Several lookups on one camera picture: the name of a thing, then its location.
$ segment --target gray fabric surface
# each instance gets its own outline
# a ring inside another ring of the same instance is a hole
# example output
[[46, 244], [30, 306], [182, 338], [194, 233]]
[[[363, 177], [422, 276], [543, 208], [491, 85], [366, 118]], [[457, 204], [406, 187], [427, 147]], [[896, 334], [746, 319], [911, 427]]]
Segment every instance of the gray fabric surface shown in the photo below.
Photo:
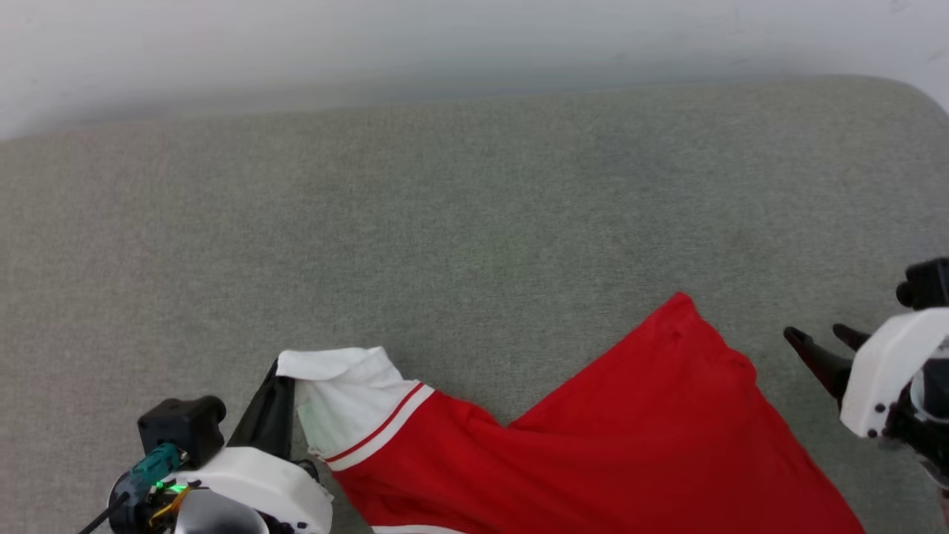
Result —
[[[867, 531], [942, 530], [910, 455], [848, 434], [781, 337], [842, 350], [831, 323], [876, 328], [949, 253], [949, 120], [907, 86], [113, 125], [0, 144], [0, 198], [5, 531], [90, 520], [167, 396], [219, 395], [229, 432], [283, 349], [383, 345], [509, 421], [678, 290]], [[330, 488], [334, 531], [365, 531]]]

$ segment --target red jersey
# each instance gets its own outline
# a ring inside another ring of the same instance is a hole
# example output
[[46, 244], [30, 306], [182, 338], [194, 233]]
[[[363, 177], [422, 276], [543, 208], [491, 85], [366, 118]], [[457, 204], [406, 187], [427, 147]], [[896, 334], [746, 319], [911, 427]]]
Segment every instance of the red jersey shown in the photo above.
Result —
[[376, 532], [863, 532], [683, 294], [506, 427], [381, 348], [287, 352], [280, 370]]

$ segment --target white wall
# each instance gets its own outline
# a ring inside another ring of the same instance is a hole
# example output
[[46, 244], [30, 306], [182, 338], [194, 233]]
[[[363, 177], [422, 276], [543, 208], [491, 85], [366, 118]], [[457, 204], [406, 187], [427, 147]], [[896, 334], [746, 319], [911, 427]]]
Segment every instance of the white wall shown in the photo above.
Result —
[[949, 0], [0, 0], [0, 138], [820, 73], [949, 108]]

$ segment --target robotic arm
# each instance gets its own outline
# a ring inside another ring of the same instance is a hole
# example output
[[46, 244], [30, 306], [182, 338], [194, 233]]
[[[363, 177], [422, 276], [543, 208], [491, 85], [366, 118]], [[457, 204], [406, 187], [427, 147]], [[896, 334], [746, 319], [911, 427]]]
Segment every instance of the robotic arm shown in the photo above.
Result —
[[332, 496], [310, 460], [289, 459], [293, 390], [274, 362], [227, 446], [217, 397], [166, 399], [149, 410], [139, 419], [148, 456], [120, 477], [84, 532], [107, 518], [120, 534], [326, 534]]
[[949, 258], [907, 269], [897, 299], [914, 311], [890, 317], [873, 335], [833, 325], [856, 351], [853, 359], [793, 327], [784, 337], [837, 400], [848, 429], [908, 445], [936, 484], [949, 489]]

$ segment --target white stripe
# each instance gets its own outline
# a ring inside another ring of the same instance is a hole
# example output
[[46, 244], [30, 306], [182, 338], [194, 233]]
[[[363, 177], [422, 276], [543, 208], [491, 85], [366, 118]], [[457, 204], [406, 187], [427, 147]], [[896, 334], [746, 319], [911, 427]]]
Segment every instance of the white stripe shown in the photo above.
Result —
[[425, 399], [430, 397], [432, 393], [434, 392], [435, 390], [433, 390], [431, 386], [427, 386], [423, 384], [422, 387], [419, 388], [419, 390], [415, 392], [415, 394], [409, 397], [409, 400], [405, 401], [405, 404], [402, 405], [399, 412], [396, 413], [396, 416], [392, 418], [392, 421], [389, 421], [389, 424], [386, 425], [385, 428], [382, 429], [381, 432], [376, 434], [375, 437], [373, 437], [371, 440], [366, 442], [365, 445], [363, 445], [362, 447], [357, 448], [356, 450], [353, 450], [352, 452], [350, 452], [349, 454], [346, 454], [346, 456], [344, 456], [343, 458], [340, 458], [339, 460], [326, 462], [326, 465], [329, 466], [329, 468], [334, 471], [342, 471], [343, 469], [355, 466], [362, 460], [365, 460], [366, 458], [375, 454], [376, 451], [382, 448], [382, 446], [389, 443], [389, 440], [391, 440], [393, 436], [396, 435], [396, 432], [398, 432], [402, 428], [402, 425], [404, 425], [405, 422], [409, 420], [409, 417], [412, 416], [415, 410], [419, 409], [419, 406], [421, 406], [421, 403], [425, 402]]
[[464, 534], [460, 530], [452, 530], [444, 526], [430, 524], [403, 524], [400, 526], [373, 526], [376, 534]]

